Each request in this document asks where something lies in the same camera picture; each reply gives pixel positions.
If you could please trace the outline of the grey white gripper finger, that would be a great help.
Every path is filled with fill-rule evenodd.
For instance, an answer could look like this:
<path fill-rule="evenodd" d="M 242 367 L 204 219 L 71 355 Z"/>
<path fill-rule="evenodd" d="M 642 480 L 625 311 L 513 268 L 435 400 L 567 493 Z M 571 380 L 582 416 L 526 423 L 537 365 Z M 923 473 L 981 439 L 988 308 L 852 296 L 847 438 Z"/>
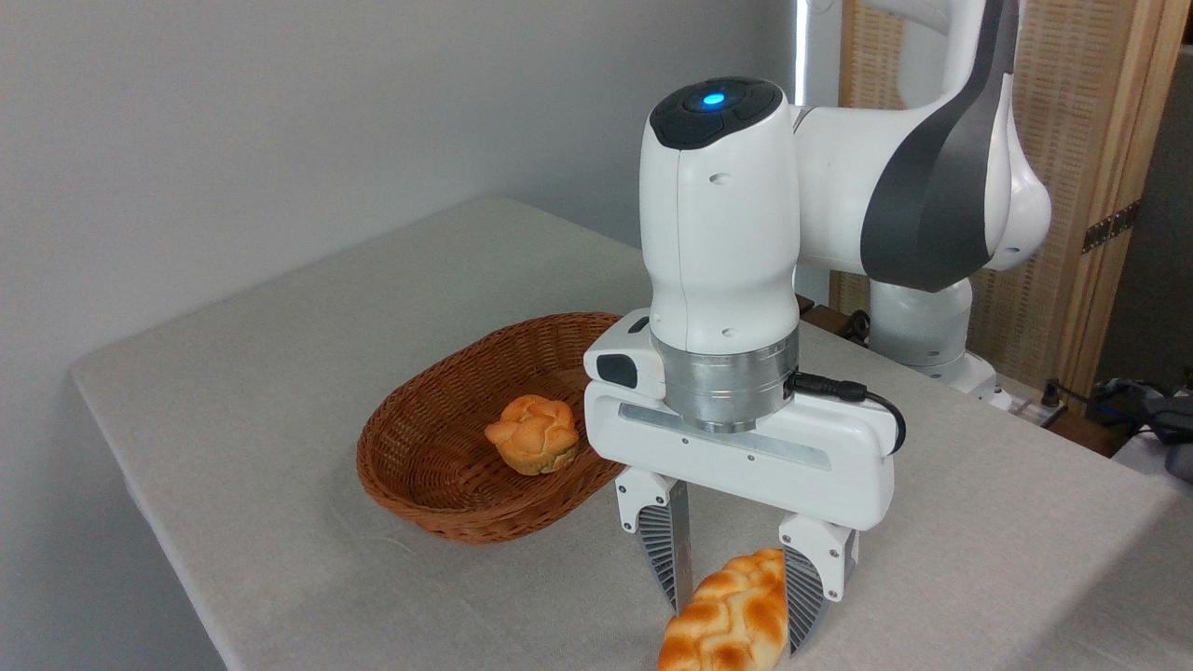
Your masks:
<path fill-rule="evenodd" d="M 789 654 L 795 655 L 843 597 L 857 567 L 857 530 L 789 515 L 779 527 L 789 612 Z"/>
<path fill-rule="evenodd" d="M 692 597 L 690 490 L 674 478 L 628 467 L 616 479 L 622 527 L 633 533 L 676 614 Z"/>

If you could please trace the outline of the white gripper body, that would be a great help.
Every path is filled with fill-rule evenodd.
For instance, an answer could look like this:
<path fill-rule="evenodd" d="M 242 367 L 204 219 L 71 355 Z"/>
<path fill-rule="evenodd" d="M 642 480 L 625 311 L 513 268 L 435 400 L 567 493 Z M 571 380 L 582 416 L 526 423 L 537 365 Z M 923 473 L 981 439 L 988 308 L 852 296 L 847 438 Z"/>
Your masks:
<path fill-rule="evenodd" d="M 797 395 L 754 429 L 715 433 L 616 384 L 585 390 L 585 429 L 602 458 L 869 530 L 892 498 L 894 417 L 878 404 Z"/>

